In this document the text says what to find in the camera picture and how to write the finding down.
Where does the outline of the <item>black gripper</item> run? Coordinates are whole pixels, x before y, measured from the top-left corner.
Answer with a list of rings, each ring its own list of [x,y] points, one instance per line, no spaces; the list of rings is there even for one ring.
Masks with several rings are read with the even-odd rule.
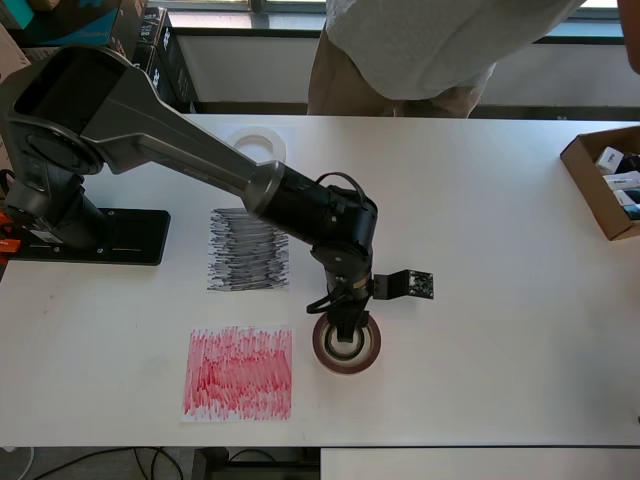
[[[356,328],[363,329],[369,322],[366,309],[368,298],[350,300],[328,312],[328,323],[336,329],[336,340],[340,343],[352,343]]]

